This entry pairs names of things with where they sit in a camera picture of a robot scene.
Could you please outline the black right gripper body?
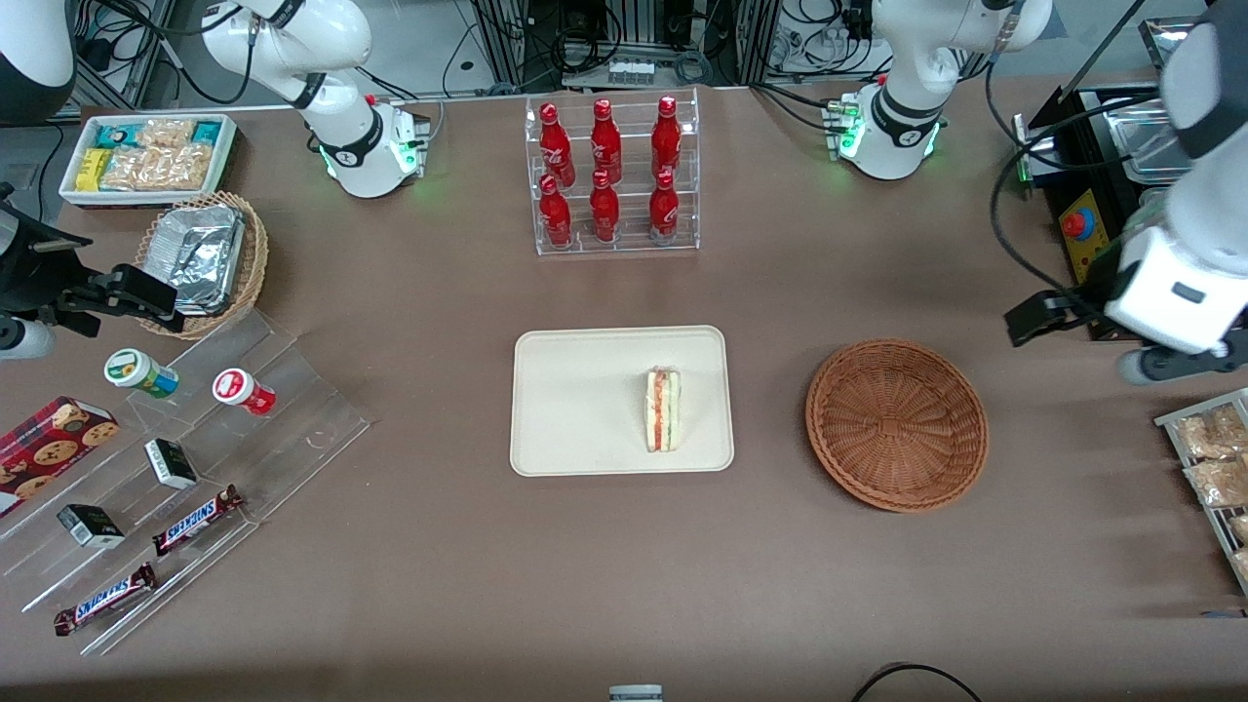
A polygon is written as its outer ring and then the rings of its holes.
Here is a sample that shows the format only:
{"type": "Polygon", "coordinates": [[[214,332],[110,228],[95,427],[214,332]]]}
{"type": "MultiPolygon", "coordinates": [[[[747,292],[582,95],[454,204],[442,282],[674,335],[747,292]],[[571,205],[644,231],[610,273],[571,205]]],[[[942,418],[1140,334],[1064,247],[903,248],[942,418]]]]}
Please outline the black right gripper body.
{"type": "Polygon", "coordinates": [[[67,234],[22,214],[9,204],[14,187],[1,187],[1,209],[12,219],[12,236],[2,246],[1,302],[5,314],[34,314],[54,305],[67,290],[89,284],[94,276],[84,267],[77,250],[94,239],[67,234]]]}

